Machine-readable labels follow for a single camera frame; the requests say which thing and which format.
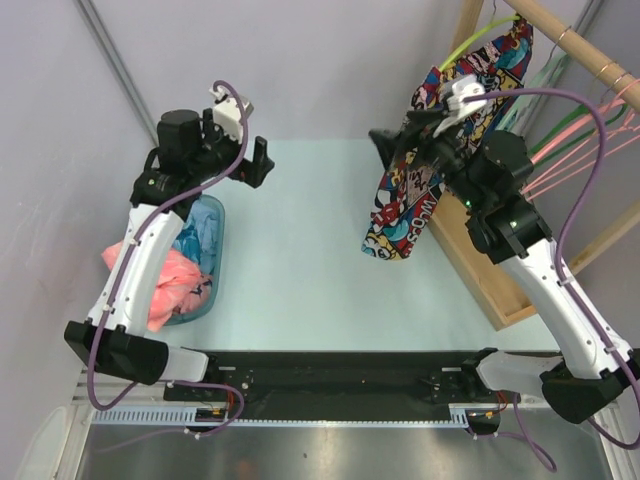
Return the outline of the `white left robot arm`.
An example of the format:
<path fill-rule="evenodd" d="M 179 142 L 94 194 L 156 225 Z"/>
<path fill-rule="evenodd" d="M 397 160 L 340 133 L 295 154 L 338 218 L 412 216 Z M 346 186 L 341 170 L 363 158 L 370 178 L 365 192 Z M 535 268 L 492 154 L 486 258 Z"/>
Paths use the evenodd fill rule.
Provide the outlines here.
<path fill-rule="evenodd" d="M 170 248 L 193 202 L 211 178 L 231 178 L 257 188 L 274 163 L 257 137 L 245 157 L 246 103 L 224 101 L 197 113 L 164 113 L 152 149 L 130 197 L 126 234 L 99 299 L 86 320 L 67 324 L 64 339 L 88 370 L 131 382 L 186 382 L 197 398 L 214 397 L 220 374 L 206 354 L 147 338 L 152 297 Z"/>

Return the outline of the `comic print shorts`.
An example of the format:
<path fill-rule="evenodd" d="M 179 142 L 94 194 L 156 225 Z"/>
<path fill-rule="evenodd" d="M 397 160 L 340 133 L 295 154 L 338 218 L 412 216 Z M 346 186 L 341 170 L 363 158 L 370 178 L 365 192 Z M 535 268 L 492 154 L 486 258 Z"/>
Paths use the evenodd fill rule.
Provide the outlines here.
<path fill-rule="evenodd" d="M 475 75 L 487 92 L 523 87 L 533 40 L 533 26 L 523 17 L 516 16 L 503 35 L 449 61 L 444 67 L 431 67 L 413 93 L 410 108 L 440 107 L 442 85 L 469 74 Z M 514 102 L 513 98 L 507 97 L 490 100 L 458 127 L 457 138 L 469 150 L 477 150 Z M 418 165 L 414 157 L 415 152 L 411 150 L 398 160 L 383 162 L 385 172 L 361 244 L 361 251 L 371 257 L 393 261 L 408 258 L 444 191 L 440 177 L 431 168 Z"/>

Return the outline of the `lime green hanger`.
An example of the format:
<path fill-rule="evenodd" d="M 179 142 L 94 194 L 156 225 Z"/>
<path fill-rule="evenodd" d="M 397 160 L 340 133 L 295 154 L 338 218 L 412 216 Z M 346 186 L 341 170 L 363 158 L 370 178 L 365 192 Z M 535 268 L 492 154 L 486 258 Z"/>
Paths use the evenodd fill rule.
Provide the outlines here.
<path fill-rule="evenodd" d="M 511 23 L 519 18 L 515 12 L 497 18 L 495 14 L 489 21 L 479 27 L 478 22 L 484 6 L 483 1 L 463 1 L 459 10 L 458 21 L 454 31 L 449 55 L 440 63 L 438 69 L 445 70 L 460 58 L 477 40 L 488 34 L 493 29 Z"/>

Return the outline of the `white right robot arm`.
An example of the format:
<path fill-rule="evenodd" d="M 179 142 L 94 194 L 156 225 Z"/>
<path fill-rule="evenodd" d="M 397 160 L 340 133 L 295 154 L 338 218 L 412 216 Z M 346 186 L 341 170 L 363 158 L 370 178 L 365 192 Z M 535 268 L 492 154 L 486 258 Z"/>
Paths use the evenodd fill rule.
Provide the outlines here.
<path fill-rule="evenodd" d="M 400 131 L 373 129 L 369 137 L 384 165 L 413 152 L 432 168 L 467 210 L 475 249 L 525 292 L 559 353 L 526 356 L 487 348 L 463 368 L 463 393 L 484 401 L 497 390 L 544 399 L 564 420 L 580 424 L 639 380 L 639 352 L 621 339 L 570 278 L 555 255 L 553 234 L 520 189 L 533 171 L 522 137 L 495 131 L 476 151 L 464 147 L 444 114 L 414 111 Z"/>

